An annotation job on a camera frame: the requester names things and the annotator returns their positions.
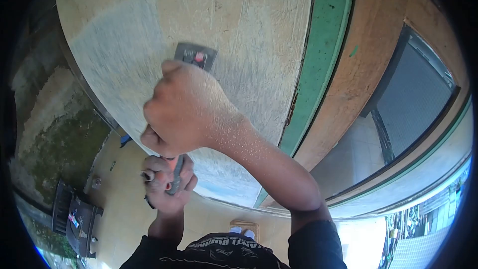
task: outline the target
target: wooden door frame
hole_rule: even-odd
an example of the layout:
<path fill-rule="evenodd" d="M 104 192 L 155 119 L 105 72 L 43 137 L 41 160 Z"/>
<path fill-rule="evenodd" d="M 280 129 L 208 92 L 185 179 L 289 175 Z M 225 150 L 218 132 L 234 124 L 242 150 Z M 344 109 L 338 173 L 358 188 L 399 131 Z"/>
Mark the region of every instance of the wooden door frame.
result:
<path fill-rule="evenodd" d="M 355 0 L 349 33 L 336 72 L 294 159 L 311 171 L 342 138 L 377 87 L 404 24 L 435 51 L 450 71 L 459 91 L 446 114 L 413 147 L 373 176 L 327 198 L 330 207 L 383 185 L 418 162 L 456 121 L 469 99 L 469 80 L 457 39 L 445 16 L 431 0 Z M 273 202 L 268 196 L 260 208 Z"/>

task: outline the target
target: concrete wall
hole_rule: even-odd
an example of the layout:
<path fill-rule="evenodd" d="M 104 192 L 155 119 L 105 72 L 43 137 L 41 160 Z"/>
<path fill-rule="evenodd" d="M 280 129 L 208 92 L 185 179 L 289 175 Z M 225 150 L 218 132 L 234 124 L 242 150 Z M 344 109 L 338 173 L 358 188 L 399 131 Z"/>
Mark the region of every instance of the concrete wall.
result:
<path fill-rule="evenodd" d="M 83 189 L 110 129 L 70 72 L 58 43 L 62 33 L 55 0 L 37 0 L 13 55 L 17 143 L 9 165 L 26 199 L 17 197 L 17 207 L 35 245 L 74 259 L 67 239 L 51 231 L 48 213 L 60 177 Z"/>
<path fill-rule="evenodd" d="M 60 177 L 82 190 L 110 130 L 71 74 L 58 33 L 44 35 L 11 83 L 18 115 L 13 183 L 45 207 L 52 206 Z"/>

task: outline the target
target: green trim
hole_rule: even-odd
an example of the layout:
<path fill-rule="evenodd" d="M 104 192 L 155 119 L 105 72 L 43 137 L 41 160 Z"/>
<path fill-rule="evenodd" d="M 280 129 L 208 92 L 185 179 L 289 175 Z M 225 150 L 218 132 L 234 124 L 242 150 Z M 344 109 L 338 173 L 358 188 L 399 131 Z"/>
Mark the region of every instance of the green trim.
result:
<path fill-rule="evenodd" d="M 408 174 L 410 171 L 414 170 L 416 167 L 418 167 L 420 164 L 422 164 L 425 160 L 427 160 L 433 153 L 436 152 L 436 150 L 439 149 L 443 145 L 443 143 L 451 136 L 451 134 L 455 131 L 455 129 L 458 127 L 458 125 L 461 123 L 461 120 L 467 113 L 469 107 L 471 105 L 471 96 L 469 97 L 468 101 L 462 106 L 460 113 L 455 117 L 453 122 L 450 123 L 448 128 L 440 135 L 439 139 L 437 139 L 432 146 L 430 146 L 427 151 L 425 151 L 423 154 L 421 154 L 420 157 L 416 158 L 414 162 L 410 163 L 408 166 L 402 169 L 400 173 L 398 173 L 396 176 L 383 181 L 381 184 L 375 185 L 373 188 L 366 190 L 366 192 L 363 192 L 361 194 L 354 195 L 350 197 L 349 199 L 346 199 L 342 202 L 337 202 L 331 204 L 329 209 L 342 206 L 346 203 L 349 203 L 351 201 L 357 200 L 361 197 L 364 197 L 366 195 L 369 195 L 379 189 L 384 188 L 385 186 L 395 182 L 396 180 L 400 179 L 404 175 Z"/>
<path fill-rule="evenodd" d="M 294 109 L 279 146 L 289 156 L 296 153 L 324 97 L 342 47 L 351 7 L 352 0 L 314 0 Z M 258 208 L 266 196 L 262 188 L 254 208 Z"/>

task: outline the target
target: wrist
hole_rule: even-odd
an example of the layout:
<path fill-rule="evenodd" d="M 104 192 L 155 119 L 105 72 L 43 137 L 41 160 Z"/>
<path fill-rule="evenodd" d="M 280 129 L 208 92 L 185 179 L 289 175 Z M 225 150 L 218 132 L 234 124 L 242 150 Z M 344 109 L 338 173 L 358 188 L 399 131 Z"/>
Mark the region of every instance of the wrist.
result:
<path fill-rule="evenodd" d="M 168 211 L 158 210 L 156 218 L 159 218 L 162 220 L 176 219 L 179 216 L 182 216 L 183 213 L 184 213 L 184 206 L 176 210 L 168 210 Z"/>
<path fill-rule="evenodd" d="M 257 131 L 250 120 L 243 114 L 238 113 L 218 129 L 218 133 L 212 137 L 213 143 L 210 148 L 232 158 L 231 154 L 239 153 L 250 146 L 250 142 L 257 137 Z"/>

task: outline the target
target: scraped wall surface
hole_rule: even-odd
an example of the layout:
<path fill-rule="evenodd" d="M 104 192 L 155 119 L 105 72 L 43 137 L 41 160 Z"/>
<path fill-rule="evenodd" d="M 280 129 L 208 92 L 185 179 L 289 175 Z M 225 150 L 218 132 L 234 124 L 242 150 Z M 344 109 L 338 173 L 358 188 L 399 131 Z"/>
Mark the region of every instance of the scraped wall surface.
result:
<path fill-rule="evenodd" d="M 178 41 L 218 49 L 212 75 L 260 133 L 278 144 L 299 73 L 310 0 L 57 0 L 57 7 L 85 79 L 138 144 L 146 126 L 142 106 Z M 198 193 L 254 205 L 260 185 L 240 165 L 206 148 L 190 155 Z"/>

